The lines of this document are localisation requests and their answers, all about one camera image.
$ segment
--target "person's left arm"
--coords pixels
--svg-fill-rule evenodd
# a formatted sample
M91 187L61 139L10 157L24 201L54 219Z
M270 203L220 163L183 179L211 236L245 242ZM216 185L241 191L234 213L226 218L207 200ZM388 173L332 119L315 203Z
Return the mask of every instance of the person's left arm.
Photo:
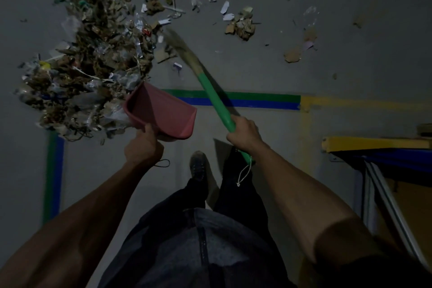
M126 163L44 225L0 270L0 288L85 287L143 175L162 157L150 125L126 146Z

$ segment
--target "green broom handle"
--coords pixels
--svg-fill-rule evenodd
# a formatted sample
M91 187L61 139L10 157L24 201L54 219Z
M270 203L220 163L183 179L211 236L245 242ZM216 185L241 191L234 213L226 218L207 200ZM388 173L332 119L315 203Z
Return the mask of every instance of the green broom handle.
M213 107L216 110L216 113L219 115L220 119L222 120L222 123L224 126L228 129L229 132L235 131L235 123L231 119L231 114L223 104L222 100L220 100L219 95L217 94L216 90L213 88L212 83L208 79L205 73L201 73L198 75L198 80L200 81L202 87L204 88L205 92L209 96L210 101L213 104ZM248 165L252 162L252 157L248 153L245 153L244 151L240 151L240 153L243 155L243 158L245 159L246 163Z

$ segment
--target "sneaker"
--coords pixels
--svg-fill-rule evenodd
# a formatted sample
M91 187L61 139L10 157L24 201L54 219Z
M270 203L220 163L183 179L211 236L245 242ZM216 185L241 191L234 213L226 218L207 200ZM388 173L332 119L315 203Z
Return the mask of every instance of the sneaker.
M189 161L192 178L196 181L207 181L206 165L206 155L202 151L194 152Z

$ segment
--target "metal frame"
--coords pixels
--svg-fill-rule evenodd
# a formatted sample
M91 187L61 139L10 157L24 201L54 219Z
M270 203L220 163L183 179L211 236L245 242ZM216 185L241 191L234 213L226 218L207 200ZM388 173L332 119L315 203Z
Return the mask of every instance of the metal frame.
M429 268L426 259L418 246L418 243L411 232L407 221L397 205L390 187L388 186L385 178L383 177L379 167L371 162L364 161L365 174L364 174L364 194L363 194L363 222L372 234L375 233L376 224L376 206L375 206L375 193L378 193L384 202L386 210L397 229L397 232L403 241L408 253L416 258L425 268Z

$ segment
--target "black sleeve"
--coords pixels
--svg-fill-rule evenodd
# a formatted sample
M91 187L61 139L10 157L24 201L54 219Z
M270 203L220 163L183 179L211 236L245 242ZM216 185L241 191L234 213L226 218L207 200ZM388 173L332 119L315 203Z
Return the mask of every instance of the black sleeve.
M336 287L432 287L432 274L407 258L368 256L343 265Z

